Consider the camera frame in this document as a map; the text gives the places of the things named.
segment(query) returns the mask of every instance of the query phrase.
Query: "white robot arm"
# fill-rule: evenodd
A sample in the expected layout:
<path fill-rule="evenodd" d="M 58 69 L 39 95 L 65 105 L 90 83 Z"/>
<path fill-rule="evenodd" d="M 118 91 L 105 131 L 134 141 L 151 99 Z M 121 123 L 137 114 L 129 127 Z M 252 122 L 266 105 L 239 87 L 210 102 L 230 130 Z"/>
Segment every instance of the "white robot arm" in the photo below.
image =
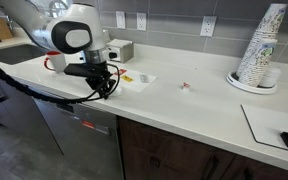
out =
<path fill-rule="evenodd" d="M 104 61 L 103 29 L 97 10 L 91 5 L 72 4 L 56 19 L 39 13 L 27 0 L 0 0 L 0 10 L 14 19 L 39 46 L 65 54 L 82 51 L 89 64 Z"/>

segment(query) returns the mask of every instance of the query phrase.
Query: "gray tile wall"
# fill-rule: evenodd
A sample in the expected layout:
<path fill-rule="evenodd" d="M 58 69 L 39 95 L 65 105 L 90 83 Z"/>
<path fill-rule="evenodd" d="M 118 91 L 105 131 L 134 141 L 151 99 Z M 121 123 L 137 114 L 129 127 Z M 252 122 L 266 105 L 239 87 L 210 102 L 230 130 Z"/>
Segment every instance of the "gray tile wall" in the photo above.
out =
<path fill-rule="evenodd" d="M 288 0 L 88 1 L 89 4 L 98 4 L 103 26 L 112 38 L 236 57 L 243 56 L 270 3 L 288 3 Z M 125 30 L 116 28 L 116 11 L 126 13 Z M 136 30 L 136 12 L 148 14 L 147 31 Z M 204 15 L 218 17 L 211 38 L 199 36 Z M 273 61 L 288 63 L 288 9 L 277 39 Z"/>

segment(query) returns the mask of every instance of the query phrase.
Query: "gray floor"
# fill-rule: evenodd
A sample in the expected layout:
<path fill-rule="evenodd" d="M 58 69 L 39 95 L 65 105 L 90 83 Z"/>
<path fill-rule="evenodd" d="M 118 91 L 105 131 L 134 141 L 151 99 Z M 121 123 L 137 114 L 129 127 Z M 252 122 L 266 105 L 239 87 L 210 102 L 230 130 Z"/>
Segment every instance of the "gray floor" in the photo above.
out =
<path fill-rule="evenodd" d="M 84 173 L 60 154 L 0 127 L 0 180 L 97 179 Z"/>

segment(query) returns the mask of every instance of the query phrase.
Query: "electrical outlet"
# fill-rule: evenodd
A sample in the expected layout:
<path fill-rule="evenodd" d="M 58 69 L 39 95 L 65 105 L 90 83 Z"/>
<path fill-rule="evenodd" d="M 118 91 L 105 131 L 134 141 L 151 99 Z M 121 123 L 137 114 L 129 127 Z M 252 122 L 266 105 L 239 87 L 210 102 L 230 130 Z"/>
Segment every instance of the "electrical outlet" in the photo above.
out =
<path fill-rule="evenodd" d="M 137 30 L 146 31 L 146 13 L 137 13 Z"/>
<path fill-rule="evenodd" d="M 116 24 L 117 28 L 125 29 L 125 12 L 123 11 L 116 11 Z"/>
<path fill-rule="evenodd" d="M 204 16 L 202 29 L 201 29 L 201 36 L 212 37 L 215 23 L 216 23 L 216 16 Z"/>

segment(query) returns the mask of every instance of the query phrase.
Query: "dishwasher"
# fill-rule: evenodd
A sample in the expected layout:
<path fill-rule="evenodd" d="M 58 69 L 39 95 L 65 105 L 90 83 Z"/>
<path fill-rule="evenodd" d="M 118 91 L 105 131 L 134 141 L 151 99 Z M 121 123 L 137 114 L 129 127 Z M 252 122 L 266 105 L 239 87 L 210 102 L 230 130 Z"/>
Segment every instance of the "dishwasher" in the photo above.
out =
<path fill-rule="evenodd" d="M 116 115 L 83 104 L 35 103 L 74 170 L 88 179 L 124 179 Z"/>

